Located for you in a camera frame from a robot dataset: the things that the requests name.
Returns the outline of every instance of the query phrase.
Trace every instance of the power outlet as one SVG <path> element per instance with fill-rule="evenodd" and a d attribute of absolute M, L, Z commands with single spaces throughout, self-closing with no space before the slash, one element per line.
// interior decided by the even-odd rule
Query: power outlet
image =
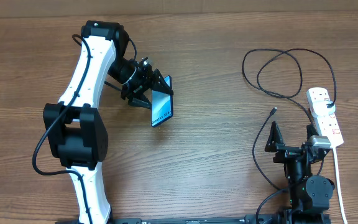
<path fill-rule="evenodd" d="M 342 132 L 339 129 L 338 121 L 335 113 L 325 114 L 322 116 L 315 116 L 313 110 L 313 103 L 320 101 L 331 101 L 329 99 L 328 91 L 325 88 L 314 87 L 306 92 L 309 101 L 310 111 L 313 114 L 314 123 L 319 135 L 327 136 L 331 142 L 331 147 L 338 147 L 343 144 Z"/>

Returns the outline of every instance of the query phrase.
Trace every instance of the wooden tabletop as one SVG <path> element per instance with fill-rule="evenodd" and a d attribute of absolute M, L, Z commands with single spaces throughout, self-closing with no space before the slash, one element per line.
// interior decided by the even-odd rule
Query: wooden tabletop
<path fill-rule="evenodd" d="M 79 47 L 71 35 L 88 19 L 119 22 L 134 40 L 138 57 L 171 75 L 174 117 L 150 127 L 150 111 L 133 108 L 119 93 L 104 88 L 100 113 L 109 133 L 103 162 L 106 195 L 116 218 L 241 217 L 255 213 L 275 191 L 252 160 L 252 144 L 270 110 L 288 146 L 306 140 L 306 115 L 287 100 L 272 98 L 245 83 L 244 54 L 256 48 L 303 47 L 332 64 L 337 81 L 342 195 L 349 223 L 358 223 L 358 11 L 99 16 L 0 19 L 0 223 L 53 223 L 78 216 L 68 175 L 44 177 L 32 168 L 34 147 L 45 131 L 42 110 L 65 91 Z M 128 47 L 126 57 L 134 53 Z M 259 68 L 274 53 L 254 53 L 246 62 L 255 82 Z M 295 97 L 307 106 L 306 90 L 327 88 L 329 68 L 316 55 L 295 52 L 303 69 L 303 88 Z M 261 74 L 265 88 L 296 92 L 294 61 L 281 57 Z M 283 166 L 264 152 L 269 128 L 257 143 L 262 170 L 284 187 Z M 41 148 L 42 170 L 60 170 L 48 144 Z M 319 165 L 314 165 L 316 173 Z M 322 175 L 335 180 L 333 156 Z M 281 195 L 265 204 L 272 213 L 288 204 Z M 327 212 L 341 223 L 336 191 Z"/>

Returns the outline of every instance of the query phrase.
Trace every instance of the background wall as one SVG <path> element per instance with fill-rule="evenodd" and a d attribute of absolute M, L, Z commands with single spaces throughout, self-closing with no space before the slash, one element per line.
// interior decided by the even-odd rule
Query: background wall
<path fill-rule="evenodd" d="M 358 0 L 0 0 L 0 18 L 333 10 L 358 10 Z"/>

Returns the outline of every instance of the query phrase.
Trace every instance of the cable tip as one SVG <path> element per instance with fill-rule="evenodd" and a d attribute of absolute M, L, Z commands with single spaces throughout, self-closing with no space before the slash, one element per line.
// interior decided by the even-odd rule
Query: cable tip
<path fill-rule="evenodd" d="M 277 107 L 273 108 L 270 112 L 270 115 L 273 115 L 274 113 L 276 113 L 276 111 L 277 111 Z"/>

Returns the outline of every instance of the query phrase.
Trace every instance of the power strip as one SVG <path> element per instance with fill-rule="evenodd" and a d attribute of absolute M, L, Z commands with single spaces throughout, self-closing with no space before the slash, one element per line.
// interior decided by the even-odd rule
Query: power strip
<path fill-rule="evenodd" d="M 332 109 L 325 108 L 325 105 L 327 105 L 327 103 L 332 103 L 332 101 L 329 99 L 328 91 L 325 88 L 311 88 L 306 92 L 306 95 L 308 97 L 310 111 L 313 115 L 314 123 L 316 124 L 318 134 L 321 136 L 328 137 L 329 141 L 331 142 L 331 147 L 333 149 L 334 154 L 335 176 L 339 206 L 341 208 L 343 222 L 347 224 L 345 209 L 342 201 L 341 182 L 339 181 L 338 158 L 336 154 L 336 148 L 343 144 L 344 141 L 342 137 L 342 132 L 339 129 L 335 113 L 329 113 L 329 111 L 335 112 L 335 106 Z"/>

